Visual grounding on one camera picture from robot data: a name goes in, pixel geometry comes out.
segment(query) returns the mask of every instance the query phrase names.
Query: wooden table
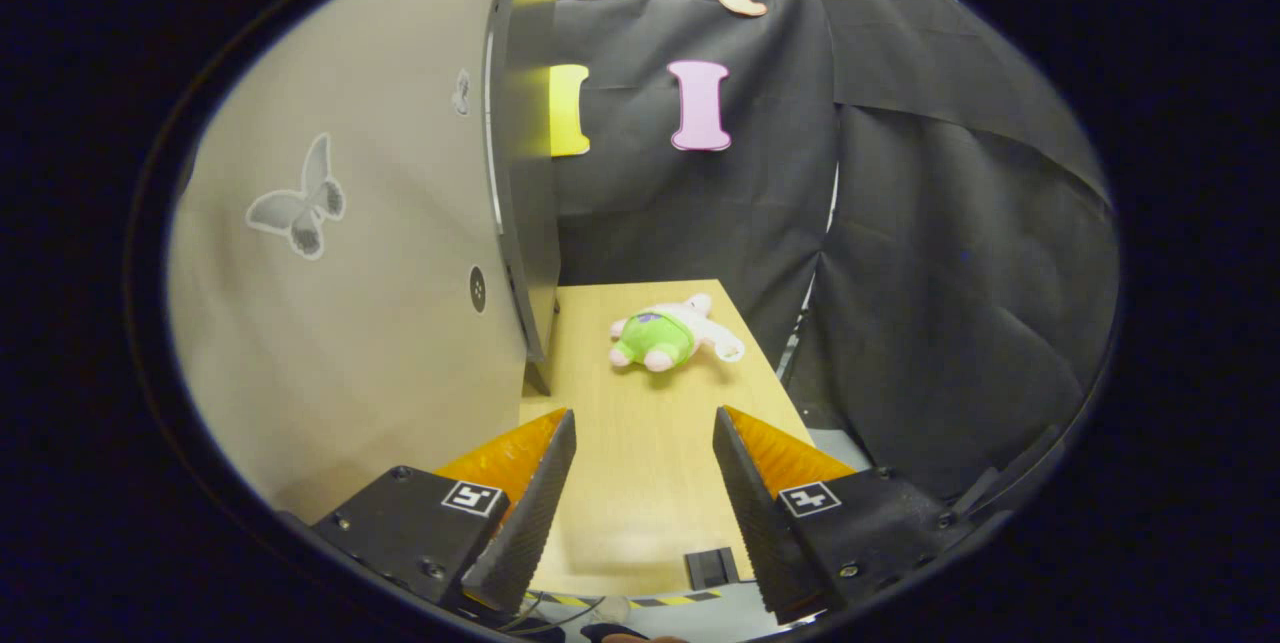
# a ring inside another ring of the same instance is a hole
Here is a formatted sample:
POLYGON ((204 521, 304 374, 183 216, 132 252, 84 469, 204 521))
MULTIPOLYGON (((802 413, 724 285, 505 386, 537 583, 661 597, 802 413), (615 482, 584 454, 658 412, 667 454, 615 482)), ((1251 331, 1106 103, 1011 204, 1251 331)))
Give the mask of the wooden table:
POLYGON ((712 429, 731 405, 812 443, 800 415, 718 281, 562 287, 550 342, 550 396, 526 388, 525 423, 575 412, 577 455, 531 588, 582 596, 689 589, 685 553, 730 547, 755 578, 730 507, 712 429), (712 296, 710 319, 746 343, 736 364, 699 350, 675 370, 609 365, 609 324, 640 309, 712 296))

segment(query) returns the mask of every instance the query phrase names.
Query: white partition wall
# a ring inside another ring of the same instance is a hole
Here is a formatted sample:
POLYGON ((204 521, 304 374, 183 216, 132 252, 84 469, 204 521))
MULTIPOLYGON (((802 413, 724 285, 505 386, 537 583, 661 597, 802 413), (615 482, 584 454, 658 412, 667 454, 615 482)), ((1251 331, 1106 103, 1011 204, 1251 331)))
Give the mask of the white partition wall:
POLYGON ((197 147, 169 251, 177 355, 232 465, 307 523, 517 423, 526 348, 481 100, 493 1, 330 0, 197 147))

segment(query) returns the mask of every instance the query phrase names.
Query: pink letter i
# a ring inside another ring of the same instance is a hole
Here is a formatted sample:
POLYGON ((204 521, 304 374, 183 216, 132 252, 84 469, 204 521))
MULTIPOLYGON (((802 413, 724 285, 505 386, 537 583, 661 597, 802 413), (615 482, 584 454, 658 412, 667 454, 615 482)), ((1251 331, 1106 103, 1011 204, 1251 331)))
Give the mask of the pink letter i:
POLYGON ((667 70, 680 81, 680 131, 671 145, 682 151, 722 151, 728 133, 719 122, 719 82, 728 68, 705 60, 676 60, 667 70))

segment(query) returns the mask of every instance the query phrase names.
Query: cable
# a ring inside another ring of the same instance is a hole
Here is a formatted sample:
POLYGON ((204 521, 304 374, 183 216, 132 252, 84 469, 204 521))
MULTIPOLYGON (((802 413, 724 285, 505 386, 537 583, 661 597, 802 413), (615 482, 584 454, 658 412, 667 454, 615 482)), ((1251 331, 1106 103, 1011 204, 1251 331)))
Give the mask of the cable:
POLYGON ((529 635, 530 633, 543 633, 543 631, 550 630, 553 628, 559 628, 559 626, 562 626, 562 625, 564 625, 567 623, 572 623, 572 621, 580 619, 581 616, 585 616, 586 614, 594 611, 595 607, 599 606, 603 602, 604 602, 604 597, 600 597, 596 602, 591 603, 590 608, 586 608, 585 611, 577 614, 576 616, 570 616, 570 617, 567 617, 567 619, 564 619, 564 620, 562 620, 559 623, 553 623, 553 624, 543 625, 543 626, 539 626, 539 628, 530 628, 527 630, 511 630, 508 633, 511 633, 511 635, 529 635))
POLYGON ((507 629, 509 629, 509 628, 516 628, 517 625, 520 625, 521 623, 524 623, 524 620, 525 620, 526 617, 529 617, 529 615, 534 612, 534 608, 536 608, 536 607, 538 607, 539 605, 541 605, 541 602, 543 602, 543 594, 541 594, 541 593, 539 593, 539 594, 538 594, 538 599, 536 599, 536 601, 534 601, 534 605, 532 605, 532 606, 529 606, 529 610, 527 610, 527 611, 525 611, 525 612, 522 612, 522 614, 521 614, 520 616, 517 616, 517 619, 516 619, 516 620, 513 620, 513 621, 511 621, 511 623, 507 623, 507 624, 503 624, 503 625, 502 625, 500 628, 498 628, 498 630, 499 630, 499 631, 502 631, 502 630, 507 630, 507 629))

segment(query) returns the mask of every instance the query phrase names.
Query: yellow black hazard tape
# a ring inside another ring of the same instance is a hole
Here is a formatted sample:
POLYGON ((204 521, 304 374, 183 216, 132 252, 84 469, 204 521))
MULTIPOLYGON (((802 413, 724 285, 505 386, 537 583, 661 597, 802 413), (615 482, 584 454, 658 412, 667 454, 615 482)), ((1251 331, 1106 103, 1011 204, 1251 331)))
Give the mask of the yellow black hazard tape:
MULTIPOLYGON (((543 598, 544 603, 559 603, 562 606, 576 606, 581 608, 589 608, 594 606, 596 597, 581 597, 581 596, 566 596, 563 593, 539 593, 530 590, 525 593, 526 598, 531 601, 543 598)), ((687 596, 662 596, 660 598, 630 598, 632 608, 659 608, 663 606, 687 606, 690 603, 701 603, 704 601, 714 601, 721 597, 719 590, 699 590, 698 593, 690 593, 687 596)))

